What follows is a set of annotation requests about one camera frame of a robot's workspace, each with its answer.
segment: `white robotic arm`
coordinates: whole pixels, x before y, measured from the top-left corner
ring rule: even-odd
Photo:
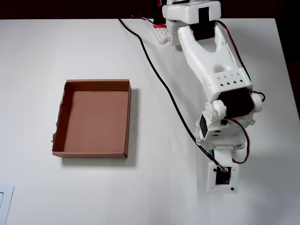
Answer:
[[[168,39],[172,45],[181,45],[208,100],[196,122],[197,143],[214,150],[215,159],[227,168],[223,172],[213,162],[209,163],[207,190],[236,192],[239,165],[233,162],[232,151],[245,147],[246,132],[240,125],[246,128],[255,123],[253,113],[261,111],[262,99],[252,92],[250,77],[224,24],[214,21],[221,17],[220,2],[181,1],[163,6],[163,16],[171,35]],[[195,38],[198,31],[210,33],[211,26],[217,46],[215,52],[206,51]]]

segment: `dark background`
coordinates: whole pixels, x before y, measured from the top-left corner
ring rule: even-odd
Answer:
[[[300,114],[298,0],[220,0],[222,18],[275,18]],[[153,18],[156,0],[0,0],[0,19]]]

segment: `black wire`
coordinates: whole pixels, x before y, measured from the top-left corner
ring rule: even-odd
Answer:
[[[258,92],[258,91],[254,91],[254,90],[252,90],[251,92],[262,95],[263,96],[262,102],[264,102],[266,100],[266,96],[262,92]]]
[[[248,157],[250,155],[250,139],[249,139],[249,136],[248,136],[246,130],[244,129],[244,127],[238,121],[236,121],[234,119],[229,119],[229,121],[231,121],[231,122],[239,125],[240,128],[243,130],[245,136],[246,136],[246,140],[247,140],[247,154],[246,154],[246,157],[245,157],[244,161],[240,162],[240,161],[235,160],[234,158],[232,159],[232,161],[235,162],[235,163],[237,163],[237,164],[243,164],[243,163],[245,163],[247,161],[247,159],[248,159]]]
[[[129,28],[123,23],[123,21],[122,21],[121,19],[118,19],[118,20],[120,21],[120,23],[123,25],[123,27],[124,27],[126,30],[128,30],[128,31],[129,31],[130,33],[132,33],[133,35],[137,36],[137,38],[140,40],[141,45],[142,45],[142,49],[144,50],[144,53],[145,53],[145,55],[146,55],[146,58],[147,58],[148,62],[150,63],[150,65],[151,65],[151,67],[152,67],[154,73],[155,73],[156,76],[158,77],[158,79],[161,81],[161,83],[163,84],[163,86],[165,87],[165,89],[167,90],[167,92],[169,93],[169,96],[170,96],[170,98],[171,98],[171,100],[172,100],[172,102],[173,102],[173,105],[174,105],[174,107],[175,107],[175,109],[176,109],[176,111],[177,111],[177,113],[178,113],[178,115],[179,115],[179,117],[180,117],[180,119],[181,119],[181,122],[183,123],[185,129],[187,130],[187,132],[188,132],[188,134],[190,135],[190,137],[192,138],[192,140],[195,142],[195,144],[198,146],[198,148],[200,148],[200,150],[201,150],[201,151],[202,151],[202,152],[203,152],[210,160],[212,160],[212,161],[213,161],[218,167],[220,167],[223,171],[227,171],[223,166],[220,165],[220,163],[219,163],[219,162],[218,162],[211,154],[208,153],[207,150],[205,150],[202,146],[200,146],[200,145],[197,144],[196,138],[194,137],[194,135],[192,134],[192,132],[189,130],[189,128],[188,128],[188,126],[187,126],[187,123],[184,121],[184,119],[183,119],[183,117],[182,117],[182,115],[181,115],[181,113],[180,113],[180,111],[179,111],[179,108],[178,108],[178,106],[177,106],[177,104],[176,104],[176,102],[175,102],[175,100],[174,100],[174,98],[173,98],[173,95],[172,95],[170,89],[168,88],[168,86],[166,85],[166,83],[163,81],[163,79],[160,77],[160,75],[158,74],[158,72],[157,72],[157,70],[155,69],[154,65],[152,64],[152,62],[151,62],[151,60],[150,60],[150,58],[149,58],[149,55],[148,55],[148,53],[147,53],[147,51],[146,51],[146,48],[145,48],[145,46],[144,46],[144,43],[143,43],[141,37],[140,37],[138,34],[134,33],[131,29],[129,29]]]

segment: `cardboard tray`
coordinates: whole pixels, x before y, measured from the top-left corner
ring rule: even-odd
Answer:
[[[126,158],[130,99],[129,80],[67,80],[52,154]]]

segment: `white table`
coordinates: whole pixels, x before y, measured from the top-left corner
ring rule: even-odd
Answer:
[[[298,223],[300,123],[275,20],[222,21],[267,97],[247,129],[238,193],[226,195],[206,193],[207,158],[117,20],[0,21],[0,182],[15,185],[7,225]],[[145,21],[124,22],[194,130],[206,98],[183,52],[158,45]],[[107,78],[133,89],[128,159],[52,156],[65,80]]]

